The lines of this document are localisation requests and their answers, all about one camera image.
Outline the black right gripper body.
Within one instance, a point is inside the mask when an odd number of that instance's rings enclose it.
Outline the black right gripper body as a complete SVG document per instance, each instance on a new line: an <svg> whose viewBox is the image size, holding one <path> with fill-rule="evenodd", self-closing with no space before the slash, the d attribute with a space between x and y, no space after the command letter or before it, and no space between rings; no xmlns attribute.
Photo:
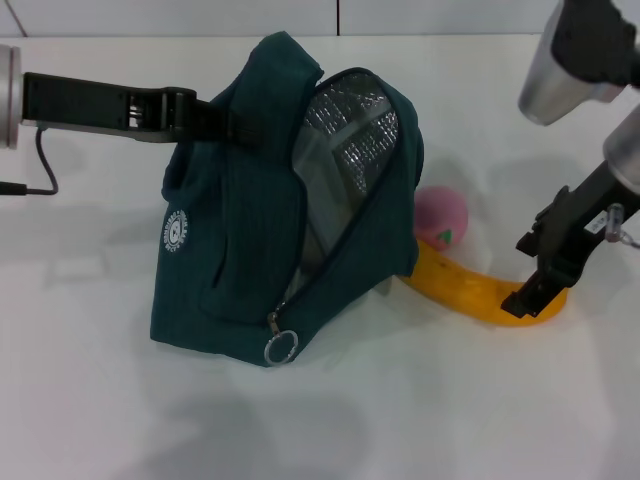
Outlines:
<svg viewBox="0 0 640 480"><path fill-rule="evenodd" d="M580 279L587 260L604 241L605 228L590 223L613 204L625 220L635 214L635 194L601 163L575 189L563 187L541 219L537 273L545 288L570 288Z"/></svg>

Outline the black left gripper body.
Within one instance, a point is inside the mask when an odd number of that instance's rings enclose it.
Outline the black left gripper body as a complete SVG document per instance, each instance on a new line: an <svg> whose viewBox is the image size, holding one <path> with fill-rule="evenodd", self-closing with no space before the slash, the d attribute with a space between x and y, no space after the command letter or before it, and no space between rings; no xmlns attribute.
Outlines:
<svg viewBox="0 0 640 480"><path fill-rule="evenodd" d="M193 90L144 89L28 72L22 123L130 138L146 143L186 139L197 103Z"/></svg>

